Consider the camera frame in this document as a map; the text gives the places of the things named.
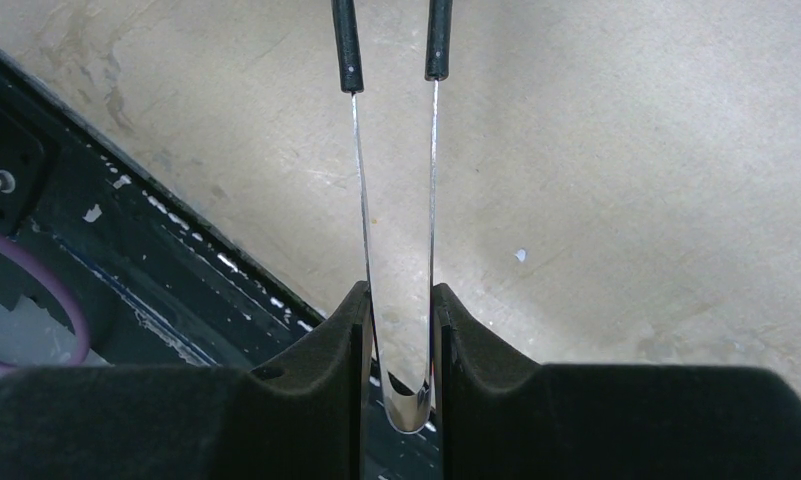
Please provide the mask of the black metal tongs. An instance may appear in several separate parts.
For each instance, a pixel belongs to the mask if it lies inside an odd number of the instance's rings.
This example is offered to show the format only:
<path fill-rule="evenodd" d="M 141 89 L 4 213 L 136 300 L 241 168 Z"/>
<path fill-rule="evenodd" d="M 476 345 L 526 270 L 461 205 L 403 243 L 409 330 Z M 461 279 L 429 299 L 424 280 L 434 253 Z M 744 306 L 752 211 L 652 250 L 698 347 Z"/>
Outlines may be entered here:
<path fill-rule="evenodd" d="M 453 4 L 412 2 L 423 26 L 362 40 L 352 1 L 331 4 L 341 91 L 350 98 L 352 154 L 371 298 L 381 403 L 402 434 L 426 427 L 435 404 L 435 239 L 439 98 L 450 75 Z"/>

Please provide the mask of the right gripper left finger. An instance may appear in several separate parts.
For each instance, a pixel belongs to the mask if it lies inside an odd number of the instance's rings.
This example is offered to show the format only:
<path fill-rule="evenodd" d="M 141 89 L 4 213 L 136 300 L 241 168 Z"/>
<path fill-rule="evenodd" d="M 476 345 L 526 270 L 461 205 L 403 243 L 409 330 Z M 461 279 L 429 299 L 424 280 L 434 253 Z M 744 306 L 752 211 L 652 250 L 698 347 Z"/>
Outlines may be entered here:
<path fill-rule="evenodd" d="M 371 298 L 260 366 L 39 367 L 0 378 L 0 479 L 359 479 Z"/>

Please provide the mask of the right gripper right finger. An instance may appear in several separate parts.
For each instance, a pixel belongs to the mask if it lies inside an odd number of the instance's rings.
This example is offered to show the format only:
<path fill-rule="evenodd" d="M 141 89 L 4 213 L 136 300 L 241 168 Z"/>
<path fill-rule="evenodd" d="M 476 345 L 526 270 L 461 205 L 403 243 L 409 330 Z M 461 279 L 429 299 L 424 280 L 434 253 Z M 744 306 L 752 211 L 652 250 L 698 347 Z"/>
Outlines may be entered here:
<path fill-rule="evenodd" d="M 432 291 L 448 479 L 801 479 L 801 399 L 751 367 L 540 364 Z"/>

